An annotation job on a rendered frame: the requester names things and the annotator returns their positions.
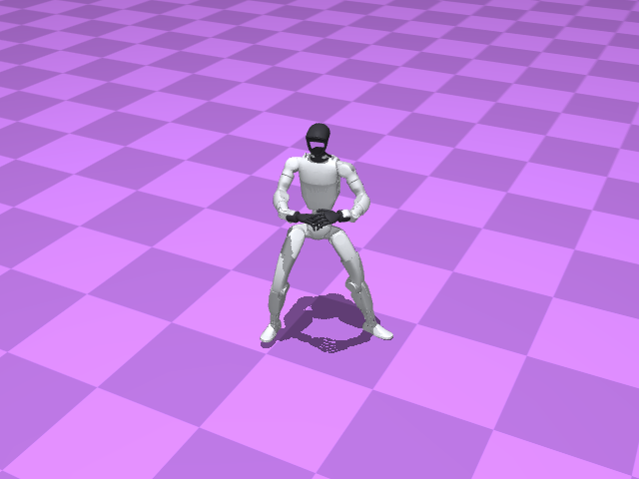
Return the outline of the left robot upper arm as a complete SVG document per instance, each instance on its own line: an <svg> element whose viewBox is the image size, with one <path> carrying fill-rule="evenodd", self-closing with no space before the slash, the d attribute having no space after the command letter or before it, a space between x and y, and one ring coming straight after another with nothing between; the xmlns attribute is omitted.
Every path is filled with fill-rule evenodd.
<svg viewBox="0 0 639 479"><path fill-rule="evenodd" d="M356 195L354 203L359 202L363 195L366 195L363 184L356 173L355 167L351 163L337 161L337 172L342 178L346 178L346 182L353 193Z"/></svg>

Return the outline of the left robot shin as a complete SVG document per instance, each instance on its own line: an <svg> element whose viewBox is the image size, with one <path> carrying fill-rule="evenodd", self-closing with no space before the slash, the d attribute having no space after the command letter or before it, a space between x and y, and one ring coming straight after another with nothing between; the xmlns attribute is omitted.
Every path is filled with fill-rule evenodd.
<svg viewBox="0 0 639 479"><path fill-rule="evenodd" d="M375 321L374 312L372 309L372 299L368 289L368 286L365 281L361 284L361 290L357 293L350 294L356 306L362 312L365 321L369 327L374 327L374 324L377 325ZM374 321L373 321L374 320Z"/></svg>

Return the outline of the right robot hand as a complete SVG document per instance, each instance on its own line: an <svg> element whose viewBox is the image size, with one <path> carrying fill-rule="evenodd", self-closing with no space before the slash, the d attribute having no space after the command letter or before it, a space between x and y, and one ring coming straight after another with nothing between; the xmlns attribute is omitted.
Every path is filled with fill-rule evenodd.
<svg viewBox="0 0 639 479"><path fill-rule="evenodd" d="M300 212L295 212L293 216L287 215L286 219L287 219L288 222L291 222L291 223L301 222L301 223L306 223L308 225L311 225L311 227L314 229L314 232L315 232L316 228L315 228L314 224L316 222L320 221L320 220L315 221L314 224L313 224L312 223L312 219L311 219L312 216L313 216L312 214L301 214ZM323 224L323 223L320 223L319 225L321 225L321 224ZM317 225L317 228L318 228L319 225Z"/></svg>

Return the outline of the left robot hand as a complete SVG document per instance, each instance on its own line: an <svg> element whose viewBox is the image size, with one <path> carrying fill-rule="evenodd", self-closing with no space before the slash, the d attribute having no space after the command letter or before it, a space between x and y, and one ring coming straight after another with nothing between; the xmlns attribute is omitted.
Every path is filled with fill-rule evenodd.
<svg viewBox="0 0 639 479"><path fill-rule="evenodd" d="M314 223L317 220L320 220L318 222L316 222L314 224L314 226L316 227L318 224L321 224L320 226L318 226L317 231L326 226L326 225L331 225L336 223L337 221L339 223L343 223L343 222L348 222L350 220L350 218L344 218L343 214L340 211L334 212L334 211L330 211L330 210L325 210L325 209L319 209L317 210L317 214L314 214L311 219L312 219L312 223ZM321 213L322 212L322 213ZM317 217L317 218L316 218ZM315 218L315 219L314 219ZM322 220L323 219L323 220ZM326 222L326 223L325 223Z"/></svg>

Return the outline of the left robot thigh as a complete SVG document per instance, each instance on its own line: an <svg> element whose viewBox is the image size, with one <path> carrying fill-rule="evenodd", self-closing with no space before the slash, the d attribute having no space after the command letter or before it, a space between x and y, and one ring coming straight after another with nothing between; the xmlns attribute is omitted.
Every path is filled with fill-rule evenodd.
<svg viewBox="0 0 639 479"><path fill-rule="evenodd" d="M352 293L357 293L361 290L361 284L364 281L364 272L358 251L355 251L348 236L338 227L331 226L328 241L341 258L340 261L349 274L345 287Z"/></svg>

